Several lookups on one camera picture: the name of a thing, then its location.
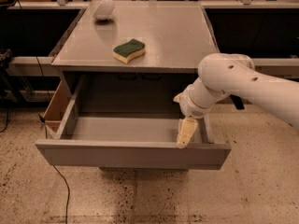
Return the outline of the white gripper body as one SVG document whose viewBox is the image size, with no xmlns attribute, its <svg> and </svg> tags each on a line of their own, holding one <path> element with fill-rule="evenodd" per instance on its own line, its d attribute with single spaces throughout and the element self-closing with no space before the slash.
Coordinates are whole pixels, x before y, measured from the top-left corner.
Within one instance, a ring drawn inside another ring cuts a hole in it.
<svg viewBox="0 0 299 224">
<path fill-rule="evenodd" d="M 228 96 L 223 91 L 208 88 L 200 78 L 178 95 L 178 104 L 186 118 L 201 119 L 218 101 Z"/>
</svg>

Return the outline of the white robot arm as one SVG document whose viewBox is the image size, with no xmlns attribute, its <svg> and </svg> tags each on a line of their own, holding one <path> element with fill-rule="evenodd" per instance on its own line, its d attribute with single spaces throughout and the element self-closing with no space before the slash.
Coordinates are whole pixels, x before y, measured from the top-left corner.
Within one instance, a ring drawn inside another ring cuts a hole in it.
<svg viewBox="0 0 299 224">
<path fill-rule="evenodd" d="M 299 129 L 299 83 L 261 74 L 242 54 L 212 53 L 198 65 L 198 78 L 174 97 L 184 118 L 179 121 L 177 147 L 185 148 L 211 107 L 237 96 Z"/>
</svg>

